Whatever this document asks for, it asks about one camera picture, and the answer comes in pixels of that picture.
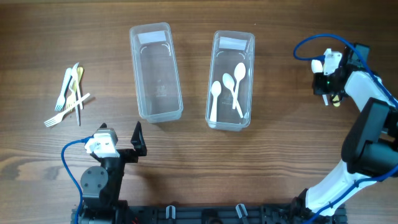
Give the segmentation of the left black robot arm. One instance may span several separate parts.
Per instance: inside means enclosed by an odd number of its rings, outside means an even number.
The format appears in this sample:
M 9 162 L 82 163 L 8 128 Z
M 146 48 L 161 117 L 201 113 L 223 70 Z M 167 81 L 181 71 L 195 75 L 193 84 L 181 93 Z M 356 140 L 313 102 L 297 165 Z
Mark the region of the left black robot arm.
M 125 200 L 119 199 L 125 165 L 147 155 L 141 123 L 131 137 L 132 149 L 116 149 L 118 137 L 103 123 L 85 143 L 86 152 L 100 165 L 87 168 L 80 179 L 81 203 L 72 211 L 72 223 L 138 223 Z

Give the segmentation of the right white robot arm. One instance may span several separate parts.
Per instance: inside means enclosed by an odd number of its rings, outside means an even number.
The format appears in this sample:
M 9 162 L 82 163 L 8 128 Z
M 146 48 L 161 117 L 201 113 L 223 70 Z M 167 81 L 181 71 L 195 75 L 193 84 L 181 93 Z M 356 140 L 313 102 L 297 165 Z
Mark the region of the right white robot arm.
M 397 100 L 367 65 L 369 47 L 346 44 L 311 60 L 313 92 L 338 104 L 350 97 L 360 114 L 343 141 L 341 160 L 317 185 L 289 206 L 291 219 L 325 223 L 360 190 L 397 177 Z

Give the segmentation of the yellow plastic spoon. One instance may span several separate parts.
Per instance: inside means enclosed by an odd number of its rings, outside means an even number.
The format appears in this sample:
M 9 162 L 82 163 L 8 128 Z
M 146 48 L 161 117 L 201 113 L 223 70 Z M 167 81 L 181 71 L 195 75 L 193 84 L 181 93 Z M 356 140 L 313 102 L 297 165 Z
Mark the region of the yellow plastic spoon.
M 339 107 L 341 98 L 340 98 L 339 95 L 332 95 L 332 96 L 330 97 L 330 101 L 331 101 L 331 103 L 333 104 L 333 106 Z

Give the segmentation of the white plastic spoon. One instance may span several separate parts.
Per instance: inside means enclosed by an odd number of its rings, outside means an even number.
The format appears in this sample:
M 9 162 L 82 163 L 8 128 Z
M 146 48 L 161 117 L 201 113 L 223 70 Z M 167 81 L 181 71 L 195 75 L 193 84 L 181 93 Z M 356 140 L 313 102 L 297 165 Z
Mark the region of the white plastic spoon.
M 213 97 L 211 113 L 210 113 L 210 121 L 216 122 L 217 120 L 217 106 L 218 106 L 218 97 L 221 93 L 221 83 L 219 81 L 213 82 L 211 86 L 211 95 Z
M 312 60 L 311 68 L 313 73 L 323 73 L 323 65 L 319 60 Z M 322 95 L 324 104 L 328 106 L 328 98 L 326 95 Z
M 223 74 L 223 84 L 231 92 L 233 96 L 233 109 L 237 109 L 240 118 L 243 118 L 243 113 L 241 111 L 239 103 L 236 102 L 236 96 L 234 94 L 235 82 L 230 74 L 228 73 Z
M 237 107 L 239 84 L 240 84 L 240 81 L 245 77 L 245 75 L 246 75 L 245 64 L 240 62 L 237 64 L 236 68 L 234 69 L 234 77 L 236 79 L 236 86 L 235 86 L 235 91 L 234 91 L 233 109 L 235 109 Z

